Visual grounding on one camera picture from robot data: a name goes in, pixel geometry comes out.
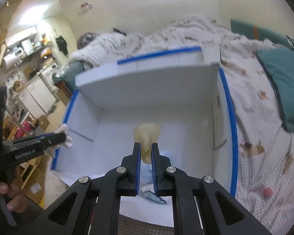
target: triangular cutout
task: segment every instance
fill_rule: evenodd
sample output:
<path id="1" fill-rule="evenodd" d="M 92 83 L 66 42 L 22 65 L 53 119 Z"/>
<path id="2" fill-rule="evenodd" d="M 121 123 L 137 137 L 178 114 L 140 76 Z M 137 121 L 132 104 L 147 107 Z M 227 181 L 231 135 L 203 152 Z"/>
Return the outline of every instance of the triangular cutout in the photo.
<path id="1" fill-rule="evenodd" d="M 227 225 L 244 220 L 244 215 L 221 192 L 215 193 L 223 218 Z"/>
<path id="2" fill-rule="evenodd" d="M 74 205 L 77 193 L 70 194 L 69 197 L 62 202 L 57 209 L 55 209 L 49 216 L 48 219 L 59 225 L 65 226 L 66 222 L 70 216 L 71 209 Z"/>

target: pink ball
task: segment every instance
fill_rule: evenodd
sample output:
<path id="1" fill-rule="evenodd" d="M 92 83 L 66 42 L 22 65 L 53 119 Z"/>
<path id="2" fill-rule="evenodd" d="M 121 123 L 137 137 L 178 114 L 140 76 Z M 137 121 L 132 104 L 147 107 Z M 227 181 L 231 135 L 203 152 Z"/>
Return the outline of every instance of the pink ball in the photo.
<path id="1" fill-rule="evenodd" d="M 269 199 L 273 195 L 273 190 L 270 187 L 264 189 L 263 196 L 266 199 Z"/>

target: bright light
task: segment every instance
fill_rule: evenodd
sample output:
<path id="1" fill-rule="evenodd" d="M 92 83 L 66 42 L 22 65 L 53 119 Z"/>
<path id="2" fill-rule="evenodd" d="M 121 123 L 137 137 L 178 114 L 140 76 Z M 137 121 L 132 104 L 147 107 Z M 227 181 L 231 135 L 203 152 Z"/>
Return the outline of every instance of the bright light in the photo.
<path id="1" fill-rule="evenodd" d="M 49 5 L 39 5 L 26 11 L 21 18 L 22 25 L 35 25 L 41 20 L 43 13 L 47 10 Z"/>

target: person's hair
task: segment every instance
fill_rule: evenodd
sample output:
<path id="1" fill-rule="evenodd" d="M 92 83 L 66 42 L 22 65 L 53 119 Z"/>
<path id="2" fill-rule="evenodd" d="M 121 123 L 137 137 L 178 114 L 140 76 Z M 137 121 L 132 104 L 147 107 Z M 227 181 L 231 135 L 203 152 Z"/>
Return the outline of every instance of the person's hair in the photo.
<path id="1" fill-rule="evenodd" d="M 91 41 L 99 36 L 97 33 L 85 33 L 77 41 L 77 49 L 86 47 Z"/>

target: orange stripe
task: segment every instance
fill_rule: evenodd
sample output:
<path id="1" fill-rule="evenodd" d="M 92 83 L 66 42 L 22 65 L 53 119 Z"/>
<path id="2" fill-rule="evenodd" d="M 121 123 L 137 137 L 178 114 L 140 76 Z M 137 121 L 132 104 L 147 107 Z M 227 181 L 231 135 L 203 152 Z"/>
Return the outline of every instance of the orange stripe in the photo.
<path id="1" fill-rule="evenodd" d="M 253 27 L 254 39 L 255 40 L 259 40 L 259 35 L 258 35 L 258 32 L 257 32 L 257 28 L 258 28 L 258 26 L 256 26 L 256 25 Z"/>

